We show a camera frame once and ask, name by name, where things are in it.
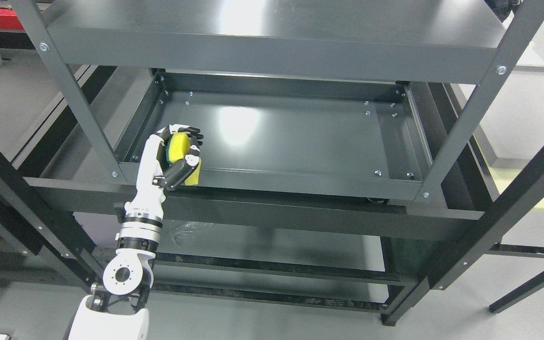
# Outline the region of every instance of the shelf post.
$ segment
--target shelf post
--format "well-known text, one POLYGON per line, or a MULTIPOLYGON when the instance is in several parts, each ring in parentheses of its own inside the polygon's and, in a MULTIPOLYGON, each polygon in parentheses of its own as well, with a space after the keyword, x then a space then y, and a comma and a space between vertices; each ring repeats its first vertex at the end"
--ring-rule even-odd
POLYGON ((543 21, 544 0, 527 0, 522 3, 497 47, 490 68, 471 94, 449 137, 434 159, 421 189, 414 198, 415 201, 429 202, 432 196, 438 194, 444 177, 455 164, 543 21))
POLYGON ((116 159, 106 135, 95 120, 81 87, 75 80, 73 72, 58 53, 36 2, 34 0, 11 0, 11 4, 37 52, 39 52, 39 56, 56 80, 60 92, 67 100, 85 136, 103 166, 111 174, 110 178, 118 183, 127 183, 127 179, 119 167, 119 161, 116 159))

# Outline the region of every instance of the dark gray shelf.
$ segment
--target dark gray shelf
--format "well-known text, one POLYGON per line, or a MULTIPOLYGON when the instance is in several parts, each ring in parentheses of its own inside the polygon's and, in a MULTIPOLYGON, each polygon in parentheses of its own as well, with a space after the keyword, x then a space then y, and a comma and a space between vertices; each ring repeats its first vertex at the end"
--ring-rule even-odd
POLYGON ((505 32, 481 0, 57 0, 44 17, 67 64, 464 84, 505 32))
POLYGON ((182 122, 205 135, 203 187, 412 200, 430 156, 405 90, 160 73, 115 153, 135 178, 148 136, 182 122))

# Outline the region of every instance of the upper shelf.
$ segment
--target upper shelf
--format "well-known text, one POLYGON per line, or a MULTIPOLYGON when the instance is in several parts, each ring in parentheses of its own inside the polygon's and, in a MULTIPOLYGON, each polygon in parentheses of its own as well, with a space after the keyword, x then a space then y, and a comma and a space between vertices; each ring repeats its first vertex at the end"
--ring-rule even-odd
POLYGON ((68 64, 477 84, 504 28, 483 0, 57 0, 68 64))

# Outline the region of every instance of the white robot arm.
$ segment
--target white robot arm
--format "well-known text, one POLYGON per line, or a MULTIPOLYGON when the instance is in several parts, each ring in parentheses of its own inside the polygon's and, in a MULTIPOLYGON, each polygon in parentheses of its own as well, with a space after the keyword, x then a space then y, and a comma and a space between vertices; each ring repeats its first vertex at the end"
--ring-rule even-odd
POLYGON ((169 125, 152 134, 145 143, 132 202, 115 209, 121 231, 117 234, 116 256, 104 269, 103 282, 91 286, 91 295, 82 299, 74 316, 69 340, 145 340, 149 312, 145 308, 153 287, 153 260, 161 239, 164 190, 175 190, 199 166, 203 135, 188 125, 169 125), (187 133, 190 148, 184 159, 164 170, 159 158, 175 133, 187 133), (135 314, 108 311, 111 297, 131 298, 135 314))

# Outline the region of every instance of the bolt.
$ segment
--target bolt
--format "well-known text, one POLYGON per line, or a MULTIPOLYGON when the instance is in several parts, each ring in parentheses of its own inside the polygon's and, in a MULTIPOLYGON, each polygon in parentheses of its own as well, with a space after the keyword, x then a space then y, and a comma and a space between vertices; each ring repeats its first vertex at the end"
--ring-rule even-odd
POLYGON ((504 65, 497 67, 496 73, 500 76, 504 75, 505 73, 507 73, 507 67, 504 65))
POLYGON ((43 52, 48 52, 50 51, 50 46, 47 43, 40 42, 39 49, 42 50, 43 52))

